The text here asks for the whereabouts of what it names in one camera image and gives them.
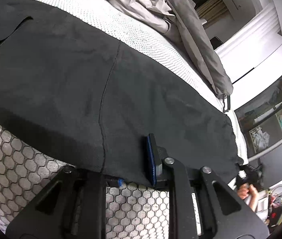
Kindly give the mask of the person right hand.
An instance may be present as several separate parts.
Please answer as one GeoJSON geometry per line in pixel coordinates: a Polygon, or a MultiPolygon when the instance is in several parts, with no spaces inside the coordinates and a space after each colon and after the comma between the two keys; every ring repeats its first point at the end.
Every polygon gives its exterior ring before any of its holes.
{"type": "Polygon", "coordinates": [[[249,207],[252,209],[252,211],[256,211],[259,200],[259,193],[253,184],[245,183],[241,185],[237,191],[237,195],[242,200],[245,200],[247,197],[251,196],[249,207]]]}

